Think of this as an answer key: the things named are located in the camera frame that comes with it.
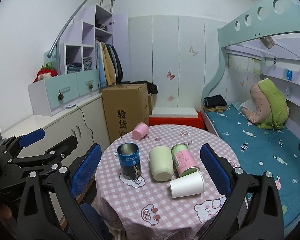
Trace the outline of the pink plastic cup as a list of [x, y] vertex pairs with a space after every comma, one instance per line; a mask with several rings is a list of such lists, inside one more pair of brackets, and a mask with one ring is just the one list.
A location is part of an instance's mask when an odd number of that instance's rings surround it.
[[140, 122], [132, 131], [132, 136], [136, 140], [141, 140], [149, 133], [149, 127], [147, 124]]

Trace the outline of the blue trouser leg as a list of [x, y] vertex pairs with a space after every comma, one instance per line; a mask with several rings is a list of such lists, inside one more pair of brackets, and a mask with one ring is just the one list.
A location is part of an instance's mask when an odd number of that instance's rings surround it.
[[90, 204], [83, 203], [80, 205], [80, 208], [85, 214], [86, 218], [92, 224], [94, 229], [103, 237], [103, 239], [108, 239], [108, 240], [113, 239], [113, 235], [110, 233], [103, 218]]

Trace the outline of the green pink label can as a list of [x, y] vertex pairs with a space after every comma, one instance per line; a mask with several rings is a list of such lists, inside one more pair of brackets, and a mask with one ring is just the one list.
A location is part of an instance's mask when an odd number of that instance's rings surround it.
[[190, 152], [188, 146], [179, 143], [171, 148], [173, 163], [179, 177], [183, 177], [199, 170], [199, 166]]

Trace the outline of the red strawberry plush toy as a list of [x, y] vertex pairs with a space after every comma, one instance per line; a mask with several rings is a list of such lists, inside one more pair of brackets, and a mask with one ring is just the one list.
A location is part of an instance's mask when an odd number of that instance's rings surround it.
[[52, 62], [48, 61], [44, 66], [41, 67], [41, 69], [37, 73], [34, 83], [41, 81], [43, 79], [49, 79], [51, 77], [55, 77], [57, 75], [58, 73], [55, 70], [55, 68], [52, 66]]

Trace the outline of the red storage box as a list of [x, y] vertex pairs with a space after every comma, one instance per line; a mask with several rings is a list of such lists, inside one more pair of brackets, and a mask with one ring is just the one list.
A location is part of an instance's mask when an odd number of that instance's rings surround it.
[[196, 118], [149, 117], [149, 125], [185, 125], [199, 129], [205, 129], [204, 119], [201, 113], [198, 111]]

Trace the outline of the hanging clothes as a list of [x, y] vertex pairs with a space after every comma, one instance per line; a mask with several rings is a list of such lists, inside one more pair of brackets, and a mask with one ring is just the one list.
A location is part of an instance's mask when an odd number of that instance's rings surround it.
[[99, 87], [120, 84], [123, 79], [123, 69], [114, 46], [96, 40], [95, 50]]

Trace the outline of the tall cardboard box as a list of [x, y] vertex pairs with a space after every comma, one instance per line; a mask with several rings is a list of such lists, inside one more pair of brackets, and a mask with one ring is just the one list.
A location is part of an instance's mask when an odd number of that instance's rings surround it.
[[110, 142], [131, 132], [139, 123], [149, 124], [147, 85], [115, 85], [102, 90], [103, 109]]

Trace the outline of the black blue cool towel can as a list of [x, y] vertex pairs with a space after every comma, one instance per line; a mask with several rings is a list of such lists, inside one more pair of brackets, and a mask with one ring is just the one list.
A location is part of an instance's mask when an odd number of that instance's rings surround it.
[[138, 145], [126, 142], [118, 146], [116, 152], [123, 176], [129, 180], [139, 178], [141, 176], [141, 164]]

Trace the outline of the pale green cup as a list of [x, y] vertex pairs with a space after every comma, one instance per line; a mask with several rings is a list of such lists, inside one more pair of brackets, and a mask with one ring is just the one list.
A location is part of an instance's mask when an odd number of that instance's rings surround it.
[[174, 174], [173, 159], [170, 148], [155, 146], [149, 152], [149, 166], [154, 180], [169, 181]]

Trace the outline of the teal patterned bed mattress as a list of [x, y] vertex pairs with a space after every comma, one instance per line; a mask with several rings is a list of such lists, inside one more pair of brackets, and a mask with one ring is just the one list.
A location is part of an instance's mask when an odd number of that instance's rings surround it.
[[280, 195], [285, 228], [300, 219], [300, 140], [287, 128], [260, 129], [233, 105], [222, 113], [206, 112], [219, 137], [250, 174], [273, 174]]

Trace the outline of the teal bunk bed frame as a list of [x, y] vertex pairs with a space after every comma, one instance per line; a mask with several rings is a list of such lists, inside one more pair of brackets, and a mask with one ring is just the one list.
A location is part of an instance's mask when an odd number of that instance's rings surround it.
[[300, 33], [300, 3], [293, 0], [262, 0], [218, 29], [219, 65], [204, 86], [202, 99], [219, 84], [225, 72], [226, 47], [265, 36]]

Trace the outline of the green pink folded quilt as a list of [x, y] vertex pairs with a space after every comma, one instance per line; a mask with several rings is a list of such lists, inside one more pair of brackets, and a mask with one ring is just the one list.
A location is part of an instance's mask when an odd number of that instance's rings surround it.
[[289, 107], [284, 95], [269, 78], [253, 84], [250, 95], [255, 109], [249, 109], [247, 102], [244, 102], [241, 104], [241, 112], [252, 124], [260, 129], [284, 128], [289, 116]]

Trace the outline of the white wardrobe doors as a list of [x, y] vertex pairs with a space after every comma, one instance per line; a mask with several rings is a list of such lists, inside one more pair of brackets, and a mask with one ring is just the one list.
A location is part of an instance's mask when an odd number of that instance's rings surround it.
[[130, 80], [157, 85], [156, 107], [193, 107], [216, 73], [218, 29], [224, 22], [191, 16], [128, 20]]

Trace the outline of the white paper cup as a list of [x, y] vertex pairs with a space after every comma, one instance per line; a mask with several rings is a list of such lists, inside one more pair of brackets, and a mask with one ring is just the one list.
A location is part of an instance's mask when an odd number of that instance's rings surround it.
[[170, 181], [172, 198], [202, 194], [205, 191], [203, 175], [200, 171]]

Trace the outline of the lilac cubby shelf stairs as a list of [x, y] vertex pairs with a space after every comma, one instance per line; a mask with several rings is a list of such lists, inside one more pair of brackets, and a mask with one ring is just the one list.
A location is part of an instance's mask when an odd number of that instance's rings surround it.
[[112, 43], [113, 15], [96, 4], [81, 9], [59, 40], [60, 74], [96, 69], [95, 42]]

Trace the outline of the cream low cabinet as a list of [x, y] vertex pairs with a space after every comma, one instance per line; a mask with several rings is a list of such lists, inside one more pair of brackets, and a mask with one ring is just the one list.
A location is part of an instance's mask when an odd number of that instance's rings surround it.
[[21, 150], [20, 158], [43, 154], [45, 150], [70, 135], [75, 135], [78, 140], [75, 153], [85, 153], [93, 142], [101, 145], [102, 150], [110, 145], [101, 93], [54, 116], [32, 115], [2, 133], [2, 137], [26, 135], [39, 128], [45, 131], [45, 137]]

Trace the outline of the dark folded clothes pile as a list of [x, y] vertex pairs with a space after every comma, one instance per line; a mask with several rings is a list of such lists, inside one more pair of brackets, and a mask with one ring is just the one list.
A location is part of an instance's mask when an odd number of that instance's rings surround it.
[[205, 111], [222, 113], [227, 109], [227, 103], [221, 94], [217, 94], [215, 96], [205, 97], [203, 107]]

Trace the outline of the teal drawer unit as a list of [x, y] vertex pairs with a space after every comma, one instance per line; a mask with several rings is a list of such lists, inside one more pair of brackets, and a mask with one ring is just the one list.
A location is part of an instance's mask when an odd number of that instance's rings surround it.
[[79, 103], [99, 90], [98, 71], [64, 74], [28, 85], [35, 115], [53, 116]]

